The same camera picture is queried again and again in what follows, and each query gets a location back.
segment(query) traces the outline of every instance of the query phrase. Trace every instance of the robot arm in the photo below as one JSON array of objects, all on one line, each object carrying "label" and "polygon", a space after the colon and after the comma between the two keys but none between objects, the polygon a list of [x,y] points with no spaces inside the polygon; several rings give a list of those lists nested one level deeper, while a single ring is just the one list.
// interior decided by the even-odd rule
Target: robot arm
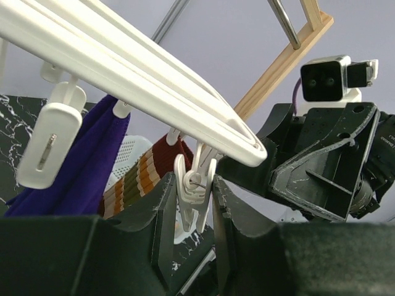
[{"label": "robot arm", "polygon": [[353,63],[345,55],[305,64],[302,115],[277,104],[257,133],[268,159],[249,168],[225,157],[217,173],[308,220],[375,211],[394,179],[395,117],[361,102],[356,87],[372,85],[377,70],[376,60]]}]

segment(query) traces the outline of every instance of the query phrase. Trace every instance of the brown striped sock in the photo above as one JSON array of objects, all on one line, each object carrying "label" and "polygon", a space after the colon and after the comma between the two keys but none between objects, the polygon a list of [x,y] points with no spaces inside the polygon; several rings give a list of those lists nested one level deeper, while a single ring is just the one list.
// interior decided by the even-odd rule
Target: brown striped sock
[{"label": "brown striped sock", "polygon": [[178,154],[184,155],[186,170],[190,170],[193,153],[186,143],[179,139],[175,145],[169,146],[166,136],[162,137],[104,193],[99,214],[105,219],[111,218],[150,192],[166,173],[173,171]]}]

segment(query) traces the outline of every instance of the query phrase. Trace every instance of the purple cloth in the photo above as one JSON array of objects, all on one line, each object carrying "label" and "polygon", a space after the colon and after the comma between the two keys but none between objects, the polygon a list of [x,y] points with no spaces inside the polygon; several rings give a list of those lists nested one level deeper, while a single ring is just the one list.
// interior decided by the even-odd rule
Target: purple cloth
[{"label": "purple cloth", "polygon": [[125,137],[130,115],[112,113],[117,99],[107,95],[84,118],[73,146],[51,187],[25,189],[5,216],[90,215],[98,206]]}]

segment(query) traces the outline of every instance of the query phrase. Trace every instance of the clothespin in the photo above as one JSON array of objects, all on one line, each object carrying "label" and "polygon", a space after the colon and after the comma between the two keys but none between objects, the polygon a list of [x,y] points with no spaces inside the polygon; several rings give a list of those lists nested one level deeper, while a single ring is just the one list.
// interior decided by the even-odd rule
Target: clothespin
[{"label": "clothespin", "polygon": [[198,233],[202,233],[209,213],[209,201],[217,160],[211,159],[207,171],[200,171],[199,159],[202,148],[203,143],[197,142],[196,153],[189,171],[186,171],[183,154],[178,154],[174,161],[178,205],[185,232],[191,230],[195,212],[197,212],[196,230]]},{"label": "clothespin", "polygon": [[19,163],[19,184],[45,189],[54,182],[82,124],[86,94],[77,86],[77,81],[78,78],[72,76],[69,82],[58,83],[41,109]]},{"label": "clothespin", "polygon": [[175,128],[170,128],[170,131],[166,135],[166,143],[170,146],[173,146],[175,143],[177,143],[178,138],[184,140],[185,137],[185,133],[182,133]]},{"label": "clothespin", "polygon": [[131,105],[118,101],[112,109],[112,113],[118,118],[126,118],[132,109],[133,107]]}]

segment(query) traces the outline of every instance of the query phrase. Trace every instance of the wooden frame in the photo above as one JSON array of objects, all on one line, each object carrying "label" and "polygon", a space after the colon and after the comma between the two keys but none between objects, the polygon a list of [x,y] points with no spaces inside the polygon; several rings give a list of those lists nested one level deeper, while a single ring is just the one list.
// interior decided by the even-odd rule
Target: wooden frame
[{"label": "wooden frame", "polygon": [[291,44],[287,45],[236,105],[235,111],[244,121],[258,109],[333,24],[333,17],[320,11],[317,0],[300,2],[307,19],[307,23],[297,34],[301,46],[294,49]]}]

